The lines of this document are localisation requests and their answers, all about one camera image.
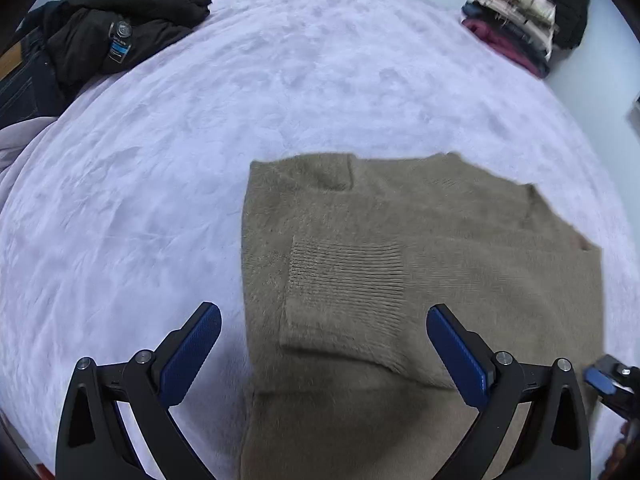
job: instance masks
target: metal screw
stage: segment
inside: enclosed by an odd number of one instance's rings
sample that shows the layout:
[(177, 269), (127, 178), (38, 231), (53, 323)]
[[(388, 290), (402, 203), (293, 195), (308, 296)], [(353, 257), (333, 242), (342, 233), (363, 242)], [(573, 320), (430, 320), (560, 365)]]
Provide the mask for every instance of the metal screw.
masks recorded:
[(91, 364), (91, 359), (88, 357), (83, 357), (78, 361), (76, 368), (78, 370), (84, 370), (85, 368), (88, 368), (90, 364)]
[(558, 359), (558, 368), (560, 368), (563, 372), (568, 372), (571, 370), (571, 361), (569, 359)]
[(153, 353), (151, 352), (151, 350), (141, 350), (136, 354), (136, 362), (141, 365), (148, 363), (149, 361), (151, 361), (152, 355)]
[(498, 352), (495, 355), (495, 360), (501, 365), (510, 365), (513, 363), (513, 356), (509, 352)]

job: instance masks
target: bed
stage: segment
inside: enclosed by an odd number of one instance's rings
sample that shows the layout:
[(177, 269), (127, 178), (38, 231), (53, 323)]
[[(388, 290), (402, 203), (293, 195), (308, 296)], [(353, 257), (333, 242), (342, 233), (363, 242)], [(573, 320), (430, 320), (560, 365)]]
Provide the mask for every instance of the bed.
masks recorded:
[[(202, 302), (222, 334), (172, 415), (235, 477), (250, 367), (240, 269), (253, 159), (455, 151), (603, 247), (606, 350), (631, 362), (640, 296), (614, 187), (546, 85), (421, 0), (214, 0), (193, 34), (89, 85), (0, 183), (0, 407), (54, 468), (68, 380), (155, 348)], [(143, 465), (161, 478), (132, 416)], [(620, 421), (593, 428), (602, 464)]]

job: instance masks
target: folded clothes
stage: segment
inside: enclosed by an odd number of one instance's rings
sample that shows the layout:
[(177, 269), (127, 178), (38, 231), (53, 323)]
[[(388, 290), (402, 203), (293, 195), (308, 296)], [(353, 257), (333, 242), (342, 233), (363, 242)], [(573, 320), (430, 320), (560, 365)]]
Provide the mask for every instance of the folded clothes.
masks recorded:
[(501, 54), (520, 66), (523, 66), (534, 76), (542, 78), (542, 72), (540, 72), (538, 67), (536, 67), (536, 65), (533, 64), (514, 43), (505, 37), (505, 35), (491, 27), (487, 22), (467, 18), (462, 22), (462, 25), (468, 28), (479, 40), (484, 41), (498, 54)]
[(430, 478), (476, 414), (426, 336), (435, 303), (523, 362), (602, 352), (599, 248), (535, 187), (453, 154), (254, 162), (242, 279), (242, 478)]
[(523, 6), (519, 0), (475, 0), (475, 3), (494, 10), (502, 19), (526, 30), (537, 46), (546, 52), (546, 59), (550, 58), (554, 35), (552, 16), (545, 18), (536, 12), (532, 13), (530, 6)]
[(478, 2), (467, 2), (462, 7), (462, 12), (468, 18), (486, 22), (493, 30), (497, 31), (501, 37), (509, 41), (513, 48), (526, 56), (536, 67), (536, 75), (540, 74), (538, 77), (545, 78), (549, 74), (550, 70), (547, 62), (548, 53), (545, 49), (540, 48), (535, 38), (532, 38), (531, 34), (523, 30), (521, 26), (505, 20), (498, 12), (482, 6)]

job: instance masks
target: pile of clothes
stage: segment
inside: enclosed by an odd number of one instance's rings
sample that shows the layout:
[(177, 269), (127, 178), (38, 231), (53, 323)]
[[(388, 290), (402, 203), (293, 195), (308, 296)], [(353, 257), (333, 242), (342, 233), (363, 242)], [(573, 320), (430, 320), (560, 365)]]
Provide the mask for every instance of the pile of clothes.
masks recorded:
[(211, 0), (61, 0), (32, 10), (0, 58), (0, 128), (59, 116), (97, 74), (128, 70), (189, 34)]
[(496, 52), (533, 75), (549, 74), (554, 46), (580, 45), (590, 0), (473, 0), (463, 25)]
[(549, 74), (556, 8), (548, 0), (474, 0), (462, 24), (496, 52), (534, 76)]

